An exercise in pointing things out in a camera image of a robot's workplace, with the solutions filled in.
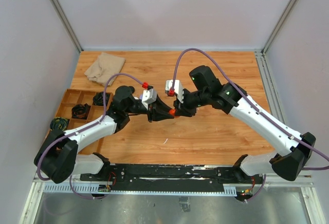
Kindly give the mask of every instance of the wooden tabletop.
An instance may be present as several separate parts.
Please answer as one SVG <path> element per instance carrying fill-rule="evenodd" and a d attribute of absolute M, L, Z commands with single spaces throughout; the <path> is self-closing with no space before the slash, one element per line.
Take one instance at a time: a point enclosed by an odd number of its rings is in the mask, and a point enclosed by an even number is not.
<path fill-rule="evenodd" d="M 99 51 L 81 52 L 71 88 L 102 91 L 100 84 L 90 82 L 84 75 L 97 59 Z M 160 98 L 173 106 L 174 98 L 165 92 L 166 80 L 173 71 L 180 52 L 176 51 L 114 51 L 107 52 L 124 57 L 121 72 L 129 73 L 157 90 Z M 269 111 L 262 80 L 253 52 L 208 52 L 225 73 L 244 88 L 253 99 Z M 199 65 L 208 65 L 222 83 L 226 80 L 202 54 L 188 52 L 182 58 L 177 79 L 189 91 L 196 88 L 189 72 Z M 121 85 L 135 86 L 135 95 L 142 93 L 134 80 L 119 76 L 108 92 Z M 100 153 L 113 163 L 155 164 L 217 164 L 232 165 L 243 154 L 258 155 L 272 151 L 271 145 L 240 120 L 221 110 L 205 106 L 197 109 L 195 117 L 180 117 L 149 123 L 146 116 L 131 117 L 120 132 L 104 139 Z"/>

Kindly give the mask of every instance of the beige cloth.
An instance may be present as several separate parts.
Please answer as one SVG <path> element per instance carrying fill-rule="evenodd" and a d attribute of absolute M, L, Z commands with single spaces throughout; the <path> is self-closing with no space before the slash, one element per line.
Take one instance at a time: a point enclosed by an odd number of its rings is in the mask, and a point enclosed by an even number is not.
<path fill-rule="evenodd" d="M 90 81 L 94 81 L 105 86 L 106 82 L 112 75 L 121 71 L 124 62 L 125 58 L 103 52 L 84 74 Z M 112 85 L 115 78 L 109 82 L 108 86 Z"/>

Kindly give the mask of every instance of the red cable clip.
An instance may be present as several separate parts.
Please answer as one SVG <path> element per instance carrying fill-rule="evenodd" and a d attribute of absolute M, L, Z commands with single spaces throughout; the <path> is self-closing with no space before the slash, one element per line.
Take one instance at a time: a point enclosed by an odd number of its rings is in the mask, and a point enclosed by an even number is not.
<path fill-rule="evenodd" d="M 170 88 L 169 92 L 168 92 L 168 96 L 173 97 L 175 95 L 175 90 Z"/>
<path fill-rule="evenodd" d="M 142 87 L 143 87 L 144 89 L 148 89 L 148 86 L 149 86 L 149 84 L 148 84 L 147 82 L 144 82 L 144 83 L 142 84 Z"/>

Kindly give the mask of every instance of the gray wall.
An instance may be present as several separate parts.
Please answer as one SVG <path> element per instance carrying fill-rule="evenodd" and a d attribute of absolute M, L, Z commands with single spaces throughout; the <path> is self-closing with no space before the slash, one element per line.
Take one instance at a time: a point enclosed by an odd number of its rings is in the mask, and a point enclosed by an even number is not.
<path fill-rule="evenodd" d="M 18 223 L 78 53 L 49 0 L 0 0 L 0 12 L 0 216 Z"/>
<path fill-rule="evenodd" d="M 289 0 L 59 0 L 82 46 L 255 49 Z"/>
<path fill-rule="evenodd" d="M 268 53 L 289 125 L 317 137 L 316 148 L 329 154 L 329 2 L 299 0 Z M 313 154 L 309 165 L 328 165 Z M 329 173 L 313 172 L 329 220 Z"/>

